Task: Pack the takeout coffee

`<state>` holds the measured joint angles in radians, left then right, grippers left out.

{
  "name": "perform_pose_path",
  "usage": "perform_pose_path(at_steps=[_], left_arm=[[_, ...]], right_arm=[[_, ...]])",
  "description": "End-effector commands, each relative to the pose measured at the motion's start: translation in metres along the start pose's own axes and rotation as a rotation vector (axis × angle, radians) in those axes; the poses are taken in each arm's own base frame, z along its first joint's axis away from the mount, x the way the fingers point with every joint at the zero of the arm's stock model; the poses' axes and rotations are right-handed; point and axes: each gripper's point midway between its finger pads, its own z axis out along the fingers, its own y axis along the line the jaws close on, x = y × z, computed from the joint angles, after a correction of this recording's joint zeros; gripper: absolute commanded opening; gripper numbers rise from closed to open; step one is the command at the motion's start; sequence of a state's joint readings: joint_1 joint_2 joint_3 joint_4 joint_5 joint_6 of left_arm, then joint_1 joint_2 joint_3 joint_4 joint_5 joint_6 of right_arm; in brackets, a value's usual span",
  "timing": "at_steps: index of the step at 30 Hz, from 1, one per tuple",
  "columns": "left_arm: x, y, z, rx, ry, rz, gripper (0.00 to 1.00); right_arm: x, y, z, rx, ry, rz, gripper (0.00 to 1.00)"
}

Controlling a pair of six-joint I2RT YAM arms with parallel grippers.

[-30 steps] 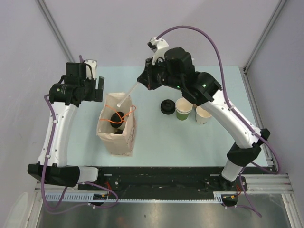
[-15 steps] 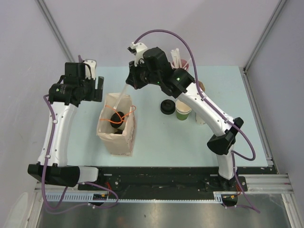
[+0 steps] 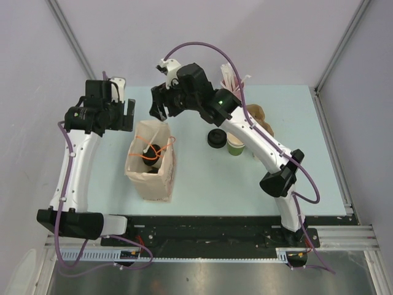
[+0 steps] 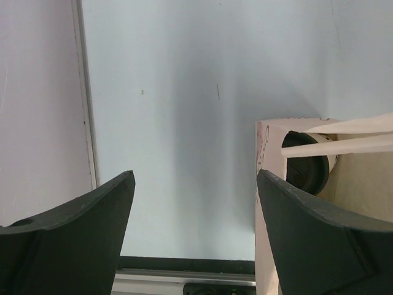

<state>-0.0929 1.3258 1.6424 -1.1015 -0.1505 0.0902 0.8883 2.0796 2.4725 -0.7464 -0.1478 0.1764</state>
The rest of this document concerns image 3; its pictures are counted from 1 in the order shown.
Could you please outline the white straw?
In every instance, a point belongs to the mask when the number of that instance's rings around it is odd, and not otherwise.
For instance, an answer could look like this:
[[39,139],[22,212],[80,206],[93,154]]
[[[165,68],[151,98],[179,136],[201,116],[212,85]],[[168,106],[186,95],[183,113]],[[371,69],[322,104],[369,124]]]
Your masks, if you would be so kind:
[[153,137],[152,137],[152,138],[150,139],[150,141],[148,142],[146,148],[143,150],[143,156],[146,156],[146,157],[147,157],[149,154],[152,154],[152,155],[155,155],[155,156],[158,156],[158,155],[159,155],[159,152],[158,152],[157,149],[154,147],[154,141],[155,141],[157,135],[159,134],[159,132],[160,132],[160,131],[157,130],[157,131],[154,133]]

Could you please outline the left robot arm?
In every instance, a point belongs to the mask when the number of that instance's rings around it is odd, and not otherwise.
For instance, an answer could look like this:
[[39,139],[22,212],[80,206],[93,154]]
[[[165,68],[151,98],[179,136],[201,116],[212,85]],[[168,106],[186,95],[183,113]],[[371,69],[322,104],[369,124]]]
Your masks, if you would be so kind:
[[124,246],[136,238],[125,217],[88,210],[91,168],[105,131],[133,129],[135,101],[125,99],[125,86],[122,77],[87,80],[85,94],[60,124],[65,138],[60,177],[49,207],[36,216],[39,224],[59,237],[96,240],[114,235]]

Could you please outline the brown paper takeout bag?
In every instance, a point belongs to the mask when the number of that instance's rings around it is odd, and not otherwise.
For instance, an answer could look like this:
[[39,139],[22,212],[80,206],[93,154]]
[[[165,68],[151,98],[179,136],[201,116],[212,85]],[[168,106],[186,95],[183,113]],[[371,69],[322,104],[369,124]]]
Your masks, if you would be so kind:
[[[152,167],[144,164],[142,154],[157,130],[160,132],[154,144],[161,147],[162,160],[160,165],[152,166],[159,169],[158,173],[149,174],[148,171]],[[149,202],[169,202],[171,200],[176,174],[175,141],[167,123],[156,120],[138,122],[125,162],[125,175],[131,180],[143,200]]]

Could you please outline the black coffee cup lid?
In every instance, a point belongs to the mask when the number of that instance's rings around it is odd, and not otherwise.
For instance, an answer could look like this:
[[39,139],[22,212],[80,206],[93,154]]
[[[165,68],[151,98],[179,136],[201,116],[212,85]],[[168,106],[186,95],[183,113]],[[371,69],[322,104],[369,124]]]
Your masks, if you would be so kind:
[[157,169],[157,168],[155,168],[155,167],[152,167],[152,168],[148,171],[148,173],[149,173],[149,174],[157,174],[158,171],[159,171],[159,169]]

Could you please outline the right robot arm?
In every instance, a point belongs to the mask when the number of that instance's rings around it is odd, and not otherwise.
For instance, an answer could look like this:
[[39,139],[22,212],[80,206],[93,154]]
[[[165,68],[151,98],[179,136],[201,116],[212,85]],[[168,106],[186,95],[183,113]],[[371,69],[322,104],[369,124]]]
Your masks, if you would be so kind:
[[289,246],[301,244],[306,237],[302,229],[305,218],[298,213],[291,193],[297,180],[297,164],[304,158],[303,152],[296,149],[286,159],[283,152],[276,150],[279,143],[251,117],[240,100],[227,89],[214,89],[204,70],[196,63],[182,66],[175,59],[162,60],[157,69],[166,80],[152,88],[149,114],[163,122],[183,111],[196,111],[205,122],[245,144],[267,169],[260,187],[275,199],[284,241]]

